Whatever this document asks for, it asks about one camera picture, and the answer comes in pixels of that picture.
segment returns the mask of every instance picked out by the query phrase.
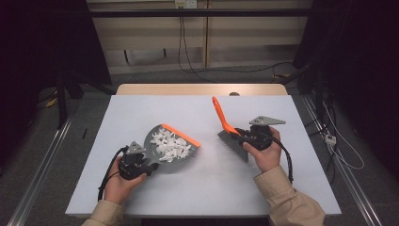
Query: black cable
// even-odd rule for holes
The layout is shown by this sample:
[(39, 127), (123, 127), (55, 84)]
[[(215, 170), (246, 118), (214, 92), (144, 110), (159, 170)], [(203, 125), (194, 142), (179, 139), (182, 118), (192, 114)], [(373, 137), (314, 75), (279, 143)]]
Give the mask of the black cable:
[(54, 89), (48, 96), (42, 98), (41, 100), (38, 100), (37, 104), (40, 104), (41, 102), (43, 102), (51, 97), (54, 97), (54, 96), (56, 96), (56, 89)]
[(183, 18), (183, 17), (180, 17), (180, 41), (179, 41), (179, 54), (178, 54), (179, 67), (180, 67), (180, 69), (181, 69), (183, 72), (185, 72), (185, 73), (191, 73), (191, 72), (188, 72), (188, 71), (186, 71), (185, 69), (183, 69), (182, 64), (181, 64), (181, 62), (180, 62), (180, 50), (181, 50), (181, 48), (182, 48), (182, 37), (183, 37), (183, 39), (184, 39), (185, 56), (186, 56), (186, 58), (187, 58), (187, 60), (188, 60), (188, 65), (190, 66), (191, 72), (192, 72), (197, 78), (199, 78), (199, 79), (201, 79), (201, 80), (204, 80), (204, 81), (207, 81), (207, 82), (210, 82), (210, 83), (216, 83), (215, 81), (212, 81), (212, 80), (210, 80), (210, 79), (206, 79), (206, 78), (203, 78), (203, 77), (199, 76), (199, 75), (196, 73), (196, 71), (194, 71), (193, 67), (191, 66), (190, 58), (188, 57), (188, 53), (187, 53), (187, 43), (186, 43), (186, 41), (185, 41), (185, 27), (184, 27), (184, 18)]
[(256, 132), (254, 131), (254, 133), (271, 139), (272, 141), (277, 143), (284, 150), (285, 156), (287, 157), (288, 180), (290, 180), (290, 183), (292, 184), (293, 180), (294, 180), (294, 175), (293, 175), (293, 161), (291, 159), (290, 153), (288, 153), (287, 149), (284, 147), (284, 145), (282, 145), (281, 141), (279, 141), (277, 138), (271, 137), (268, 134), (265, 134), (265, 133), (262, 133), (262, 132), (259, 132), (259, 131), (256, 131)]
[(114, 174), (112, 174), (111, 176), (108, 176), (109, 171), (110, 171), (111, 168), (112, 168), (112, 165), (114, 165), (115, 159), (117, 159), (118, 155), (119, 155), (121, 152), (126, 152), (126, 151), (128, 150), (128, 148), (129, 148), (129, 147), (126, 146), (126, 147), (124, 147), (124, 148), (119, 149), (119, 150), (115, 153), (114, 157), (112, 158), (111, 163), (109, 164), (108, 169), (106, 170), (106, 173), (105, 173), (105, 176), (104, 176), (104, 178), (103, 178), (103, 181), (102, 181), (102, 183), (101, 183), (101, 185), (100, 185), (100, 187), (99, 187), (98, 201), (100, 201), (100, 200), (103, 199), (103, 194), (104, 194), (104, 190), (105, 190), (105, 185), (106, 185), (106, 183), (108, 182), (108, 180), (109, 180), (112, 176), (114, 176), (114, 175), (116, 174), (116, 173), (114, 173)]
[[(182, 48), (182, 38), (183, 38), (183, 40), (184, 40), (185, 55), (186, 55), (186, 58), (187, 58), (187, 60), (188, 60), (188, 65), (190, 66), (191, 71), (185, 70), (185, 69), (182, 67), (182, 64), (181, 64), (181, 61), (180, 61), (180, 52), (181, 52), (181, 48)], [(261, 71), (265, 71), (265, 70), (268, 70), (268, 69), (272, 69), (272, 70), (273, 70), (273, 79), (274, 79), (274, 75), (275, 75), (275, 74), (274, 74), (274, 68), (275, 68), (276, 66), (279, 66), (279, 65), (282, 65), (282, 64), (291, 64), (291, 65), (293, 64), (292, 62), (286, 61), (286, 62), (276, 63), (276, 64), (274, 64), (274, 65), (272, 65), (272, 66), (268, 66), (268, 67), (265, 67), (265, 68), (255, 69), (255, 70), (248, 70), (248, 71), (227, 70), (227, 69), (207, 69), (207, 70), (199, 70), (199, 71), (196, 71), (196, 70), (194, 70), (193, 67), (191, 66), (190, 58), (189, 58), (188, 53), (187, 53), (187, 44), (186, 44), (186, 41), (185, 41), (185, 26), (184, 26), (184, 18), (183, 18), (183, 17), (180, 18), (180, 41), (179, 41), (178, 62), (179, 62), (179, 67), (180, 67), (180, 69), (181, 69), (183, 72), (185, 72), (185, 73), (193, 73), (193, 74), (195, 74), (196, 77), (198, 77), (199, 79), (205, 80), (205, 81), (207, 81), (207, 82), (212, 82), (212, 83), (216, 83), (216, 82), (215, 82), (215, 81), (212, 81), (212, 80), (209, 80), (209, 79), (206, 79), (206, 78), (203, 78), (203, 77), (200, 77), (200, 76), (198, 75), (198, 73), (207, 73), (207, 72), (256, 73), (256, 72), (261, 72)]]
[(276, 142), (285, 152), (285, 156), (287, 157), (287, 165), (288, 165), (288, 180), (290, 183), (293, 183), (294, 176), (293, 176), (293, 161), (291, 160), (290, 153), (288, 153), (287, 149), (285, 149), (284, 145), (282, 145), (281, 141), (279, 141), (275, 137), (271, 137), (274, 142)]

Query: electrical outlet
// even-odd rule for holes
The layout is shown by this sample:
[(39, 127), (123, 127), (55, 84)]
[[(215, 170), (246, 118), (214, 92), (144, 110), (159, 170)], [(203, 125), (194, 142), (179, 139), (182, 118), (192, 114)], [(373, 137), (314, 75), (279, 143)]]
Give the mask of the electrical outlet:
[(185, 0), (185, 8), (197, 8), (197, 0)]
[(175, 8), (185, 8), (185, 0), (175, 0)]

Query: orange handle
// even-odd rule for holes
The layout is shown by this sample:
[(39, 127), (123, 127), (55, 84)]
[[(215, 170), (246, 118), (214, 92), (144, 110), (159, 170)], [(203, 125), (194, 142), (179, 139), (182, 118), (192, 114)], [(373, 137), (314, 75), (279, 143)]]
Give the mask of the orange handle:
[(234, 129), (234, 127), (232, 127), (231, 125), (229, 125), (226, 122), (226, 119), (225, 119), (224, 114), (223, 114), (222, 107), (220, 106), (219, 101), (217, 100), (217, 98), (215, 96), (212, 97), (212, 102), (214, 103), (214, 107), (215, 107), (217, 116), (219, 117), (220, 122), (222, 123), (223, 129), (226, 132), (228, 132), (228, 133), (235, 133), (235, 134), (239, 135), (239, 133)]

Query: white debris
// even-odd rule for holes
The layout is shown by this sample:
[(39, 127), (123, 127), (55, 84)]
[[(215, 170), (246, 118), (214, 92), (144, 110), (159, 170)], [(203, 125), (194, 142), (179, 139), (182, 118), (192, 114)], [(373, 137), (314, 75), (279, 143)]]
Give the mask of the white debris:
[(172, 162), (174, 159), (186, 158), (191, 145), (187, 146), (185, 139), (178, 137), (165, 128), (152, 135), (151, 143), (156, 144), (156, 151), (162, 154), (160, 161)]

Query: metal rail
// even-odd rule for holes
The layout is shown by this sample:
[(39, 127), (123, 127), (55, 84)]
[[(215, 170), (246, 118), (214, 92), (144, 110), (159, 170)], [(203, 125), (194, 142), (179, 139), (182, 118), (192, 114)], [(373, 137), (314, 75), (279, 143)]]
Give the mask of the metal rail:
[[(315, 105), (314, 105), (313, 101), (311, 100), (311, 98), (303, 96), (303, 101), (305, 102), (305, 104), (309, 110), (309, 113), (310, 113), (312, 119), (314, 120), (314, 123), (316, 124), (317, 129), (319, 129), (319, 130), (322, 129), (323, 126), (320, 123), (320, 121), (317, 120), (317, 116), (314, 113)], [(340, 158), (343, 159), (343, 156), (339, 149), (337, 149), (336, 153), (340, 156)], [(358, 180), (356, 179), (355, 175), (353, 174), (352, 170), (345, 163), (340, 161), (339, 159), (335, 158), (334, 160), (335, 160), (338, 170), (340, 171), (341, 175), (343, 176), (343, 180), (345, 181), (356, 204), (358, 205), (360, 212), (363, 214), (363, 217), (366, 220), (367, 225), (382, 226), (382, 222), (379, 219), (378, 214), (373, 207), (373, 204), (367, 197), (364, 190), (361, 188), (361, 186), (360, 186)]]
[(36, 198), (38, 197), (41, 187), (46, 179), (46, 176), (53, 165), (54, 160), (56, 159), (56, 154), (61, 146), (64, 137), (67, 135), (68, 130), (70, 128), (72, 122), (72, 116), (76, 113), (78, 106), (76, 106), (71, 115), (66, 119), (63, 126), (56, 130), (55, 137), (47, 150), (46, 155), (44, 156), (39, 169), (37, 170), (35, 177), (29, 185), (29, 188), (24, 193), (20, 202), (18, 203), (14, 213), (11, 216), (11, 219), (8, 222), (8, 226), (23, 226), (26, 222), (26, 219), (32, 209)]

